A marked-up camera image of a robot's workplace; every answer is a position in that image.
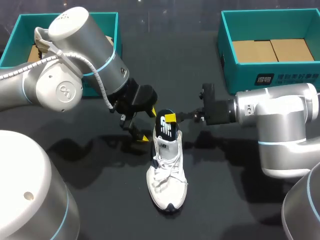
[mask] sneaker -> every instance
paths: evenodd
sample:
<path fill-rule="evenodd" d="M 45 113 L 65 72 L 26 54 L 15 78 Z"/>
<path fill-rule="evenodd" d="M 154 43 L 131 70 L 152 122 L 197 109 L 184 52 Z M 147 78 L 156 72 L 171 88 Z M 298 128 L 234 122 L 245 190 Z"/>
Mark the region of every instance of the sneaker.
<path fill-rule="evenodd" d="M 187 180 L 182 153 L 182 132 L 177 123 L 166 123 L 165 115 L 171 110 L 161 110 L 155 119 L 151 166 L 146 172 L 146 182 L 155 205 L 166 212 L 175 212 L 187 195 Z"/>

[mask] shoelace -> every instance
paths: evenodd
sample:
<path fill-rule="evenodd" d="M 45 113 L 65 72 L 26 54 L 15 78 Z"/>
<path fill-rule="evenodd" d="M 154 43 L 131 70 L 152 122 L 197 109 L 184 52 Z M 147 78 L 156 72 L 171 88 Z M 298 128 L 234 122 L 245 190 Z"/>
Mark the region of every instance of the shoelace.
<path fill-rule="evenodd" d="M 185 179 L 181 179 L 177 174 L 180 172 L 180 155 L 181 150 L 178 149 L 178 154 L 171 159 L 163 159 L 160 154 L 157 152 L 156 156 L 153 157 L 159 164 L 159 167 L 155 170 L 154 180 L 156 183 L 153 184 L 153 187 L 159 187 L 163 182 L 167 181 L 169 177 L 175 178 L 182 183 L 188 184 Z"/>

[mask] black table surface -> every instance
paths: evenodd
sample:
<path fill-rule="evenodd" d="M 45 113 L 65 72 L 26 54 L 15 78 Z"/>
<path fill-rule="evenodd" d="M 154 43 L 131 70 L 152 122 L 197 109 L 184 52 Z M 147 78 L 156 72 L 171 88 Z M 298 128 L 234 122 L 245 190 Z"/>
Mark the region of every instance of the black table surface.
<path fill-rule="evenodd" d="M 215 83 L 217 99 L 230 98 L 216 38 L 216 32 L 123 35 L 123 61 L 140 84 L 155 88 L 156 110 L 190 112 L 202 106 L 202 83 Z M 64 113 L 27 106 L 0 114 L 1 128 L 34 139 L 66 181 L 81 217 L 79 240 L 286 239 L 280 212 L 293 183 L 264 176 L 255 128 L 182 122 L 188 192 L 180 212 L 164 215 L 147 188 L 152 143 L 131 145 L 119 119 L 101 99 L 83 99 Z M 135 122 L 154 126 L 144 112 Z M 320 135 L 319 121 L 306 130 Z"/>

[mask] gray robot arm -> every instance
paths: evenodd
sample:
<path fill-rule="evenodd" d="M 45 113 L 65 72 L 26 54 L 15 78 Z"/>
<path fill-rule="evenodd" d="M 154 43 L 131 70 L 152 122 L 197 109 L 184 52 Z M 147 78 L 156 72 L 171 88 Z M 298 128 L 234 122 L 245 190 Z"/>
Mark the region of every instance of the gray robot arm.
<path fill-rule="evenodd" d="M 238 122 L 257 127 L 263 172 L 273 178 L 306 175 L 320 162 L 320 138 L 306 139 L 305 124 L 315 120 L 315 87 L 299 83 L 237 92 L 235 99 L 215 100 L 213 84 L 202 86 L 201 110 L 207 125 Z"/>
<path fill-rule="evenodd" d="M 121 114 L 120 127 L 134 140 L 148 141 L 133 123 L 137 112 L 156 116 L 158 96 L 150 85 L 139 85 L 89 12 L 71 8 L 48 29 L 36 27 L 34 40 L 45 58 L 32 66 L 0 71 L 0 111 L 33 104 L 64 112 L 81 99 L 85 80 L 102 96 L 111 113 Z"/>
<path fill-rule="evenodd" d="M 0 76 L 29 66 L 25 63 L 3 69 Z M 0 80 L 0 111 L 26 105 L 41 106 L 53 111 L 72 109 L 81 100 L 83 86 L 60 59 Z"/>

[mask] blue accent ring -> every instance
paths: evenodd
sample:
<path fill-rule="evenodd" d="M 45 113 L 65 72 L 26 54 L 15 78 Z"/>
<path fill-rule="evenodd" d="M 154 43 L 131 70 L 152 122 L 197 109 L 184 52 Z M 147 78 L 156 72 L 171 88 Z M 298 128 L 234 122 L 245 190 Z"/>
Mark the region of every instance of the blue accent ring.
<path fill-rule="evenodd" d="M 66 190 L 66 209 L 65 209 L 65 214 L 64 214 L 64 217 L 63 217 L 63 220 L 58 228 L 58 230 L 55 232 L 55 234 L 53 235 L 52 238 L 50 238 L 50 240 L 54 240 L 55 237 L 58 235 L 59 231 L 61 230 L 62 226 L 64 225 L 65 223 L 65 220 L 67 218 L 67 213 L 68 213 L 68 208 L 69 208 L 69 194 L 68 194 L 68 188 L 67 188 L 67 185 L 65 185 L 65 190 Z"/>
<path fill-rule="evenodd" d="M 314 170 L 314 168 L 310 171 L 309 176 L 308 176 L 308 180 L 306 182 L 306 193 L 308 195 L 308 199 L 309 199 L 309 202 L 310 202 L 310 206 L 311 206 L 311 208 L 313 210 L 313 213 L 316 216 L 316 218 L 318 219 L 318 221 L 320 222 L 320 216 L 319 216 L 319 214 L 318 214 L 318 212 L 316 210 L 314 202 L 312 201 L 311 193 L 310 193 L 310 178 L 311 178 L 311 174 L 312 174 L 313 170 Z"/>
<path fill-rule="evenodd" d="M 116 51 L 115 51 L 115 49 L 113 49 L 113 53 L 112 53 L 111 57 L 109 57 L 108 61 L 106 61 L 105 64 L 102 67 L 100 67 L 99 69 L 97 69 L 96 71 L 100 72 L 102 69 L 104 69 L 111 62 L 111 60 L 115 57 L 115 55 L 116 55 Z M 93 72 L 90 72 L 87 74 L 83 74 L 83 76 L 87 77 L 87 76 L 91 76 L 93 74 L 94 74 Z"/>

